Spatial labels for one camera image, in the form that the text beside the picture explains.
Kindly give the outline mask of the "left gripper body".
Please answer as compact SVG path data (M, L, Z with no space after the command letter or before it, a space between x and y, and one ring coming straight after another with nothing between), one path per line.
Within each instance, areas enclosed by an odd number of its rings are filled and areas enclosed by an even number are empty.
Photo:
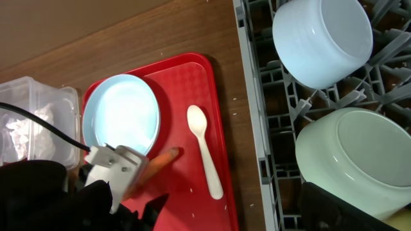
M108 196L108 186L106 183L102 186L101 180L98 184L91 183L86 186L86 178L90 175L93 165L83 165L76 180L76 191L78 193L85 193L90 196L91 202L91 218L84 220L84 227L91 230L117 230L117 231L131 231L144 230L144 218L139 219L138 211L131 212L124 205L120 204L116 212L107 211L108 204L111 201Z

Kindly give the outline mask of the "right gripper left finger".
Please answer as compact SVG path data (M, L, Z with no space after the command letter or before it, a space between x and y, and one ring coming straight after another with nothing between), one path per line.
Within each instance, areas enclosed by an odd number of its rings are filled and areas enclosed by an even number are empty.
M109 184L98 180L73 195L60 193L31 202L22 211L19 230L113 229Z

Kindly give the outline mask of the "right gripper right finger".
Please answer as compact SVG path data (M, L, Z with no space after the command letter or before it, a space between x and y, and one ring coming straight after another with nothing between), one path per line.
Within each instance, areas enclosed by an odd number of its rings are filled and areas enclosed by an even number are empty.
M396 231L311 182L302 184L299 209L309 231Z

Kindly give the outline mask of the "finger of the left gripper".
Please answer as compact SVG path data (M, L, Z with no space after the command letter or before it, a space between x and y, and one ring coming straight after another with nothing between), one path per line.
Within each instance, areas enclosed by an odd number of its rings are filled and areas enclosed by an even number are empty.
M142 230L153 230L157 219L161 213L161 210L165 206L168 200L169 194L163 194L151 201L149 201L143 211L141 218L141 229Z

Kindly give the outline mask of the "orange carrot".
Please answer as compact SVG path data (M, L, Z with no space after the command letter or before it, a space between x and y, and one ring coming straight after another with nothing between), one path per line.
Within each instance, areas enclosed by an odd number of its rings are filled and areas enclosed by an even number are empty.
M157 173L162 171L167 165L171 164L175 158L179 155L179 148L173 147L167 151L157 155L151 161L149 161L147 168L141 175L140 179L132 184L123 195L122 200L126 201L137 193L138 190L144 187L144 185L153 178Z

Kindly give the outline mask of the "green bowl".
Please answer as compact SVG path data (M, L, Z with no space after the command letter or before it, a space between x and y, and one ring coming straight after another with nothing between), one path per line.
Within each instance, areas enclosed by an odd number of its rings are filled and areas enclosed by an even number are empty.
M302 177L376 219L410 204L410 134L363 108L306 125L295 142Z

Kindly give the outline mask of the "white napkin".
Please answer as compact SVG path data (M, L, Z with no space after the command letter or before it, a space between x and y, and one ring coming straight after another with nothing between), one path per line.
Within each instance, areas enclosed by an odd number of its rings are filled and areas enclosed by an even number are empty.
M50 160L56 151L53 134L9 110L1 110L1 164L24 159Z

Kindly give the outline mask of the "large light blue plate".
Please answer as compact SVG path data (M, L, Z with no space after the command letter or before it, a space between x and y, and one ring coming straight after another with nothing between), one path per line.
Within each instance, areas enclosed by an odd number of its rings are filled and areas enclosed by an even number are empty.
M102 81L89 96L82 119L87 146L127 146L142 155L155 144L161 123L153 90L130 74Z

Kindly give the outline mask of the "light blue bowl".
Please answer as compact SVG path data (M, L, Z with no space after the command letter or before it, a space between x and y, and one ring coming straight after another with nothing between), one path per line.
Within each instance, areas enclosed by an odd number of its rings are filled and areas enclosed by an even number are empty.
M275 49L303 85L325 89L371 57L370 20L357 0L291 0L274 15Z

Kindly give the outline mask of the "yellow plastic cup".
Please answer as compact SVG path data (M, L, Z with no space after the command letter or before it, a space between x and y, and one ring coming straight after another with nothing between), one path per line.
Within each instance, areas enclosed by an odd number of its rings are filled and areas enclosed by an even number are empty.
M411 231L411 211L403 208L384 219L383 222L400 231Z

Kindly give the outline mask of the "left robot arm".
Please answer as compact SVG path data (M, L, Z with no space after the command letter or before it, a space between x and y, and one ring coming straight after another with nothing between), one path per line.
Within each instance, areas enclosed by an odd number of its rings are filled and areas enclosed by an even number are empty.
M119 206L111 213L110 186L98 180L70 194L66 168L49 160L1 167L1 230L153 230L168 195L149 201L142 214Z

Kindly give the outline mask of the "grey dishwasher rack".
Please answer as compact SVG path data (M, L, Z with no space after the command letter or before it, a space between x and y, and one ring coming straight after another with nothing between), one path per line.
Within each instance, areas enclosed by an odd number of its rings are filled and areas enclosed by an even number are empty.
M365 0L374 50L371 60L328 89L298 83L281 63L273 0L237 0L234 12L259 170L265 228L302 230L303 183L295 141L304 126L342 107L379 112L410 129L410 0Z

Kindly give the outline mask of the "red serving tray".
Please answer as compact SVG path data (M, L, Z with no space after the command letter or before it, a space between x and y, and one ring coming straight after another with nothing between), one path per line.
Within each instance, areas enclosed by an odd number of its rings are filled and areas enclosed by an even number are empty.
M149 153L154 158L172 147L178 157L122 204L142 213L152 199L168 194L155 230L238 230L229 161L220 116L213 68L199 53L183 53L131 70L153 90L161 109L159 138ZM196 137L189 130L187 109L196 105L207 118L205 139L224 195L209 194Z

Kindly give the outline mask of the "clear plastic bin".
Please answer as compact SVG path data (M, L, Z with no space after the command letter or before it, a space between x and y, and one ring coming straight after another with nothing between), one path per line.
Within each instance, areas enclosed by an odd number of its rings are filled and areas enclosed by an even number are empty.
M78 93L57 89L25 76L1 84L1 102L35 114L70 138L80 140ZM52 160L72 169L80 149L15 112L1 110L1 165L20 160Z

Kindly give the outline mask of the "white plastic spoon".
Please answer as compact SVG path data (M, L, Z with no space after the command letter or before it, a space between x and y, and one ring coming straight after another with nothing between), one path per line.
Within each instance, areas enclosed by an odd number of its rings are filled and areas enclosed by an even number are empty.
M190 105L187 120L190 131L198 141L209 194L214 200L220 200L223 197L223 188L205 138L207 118L200 107Z

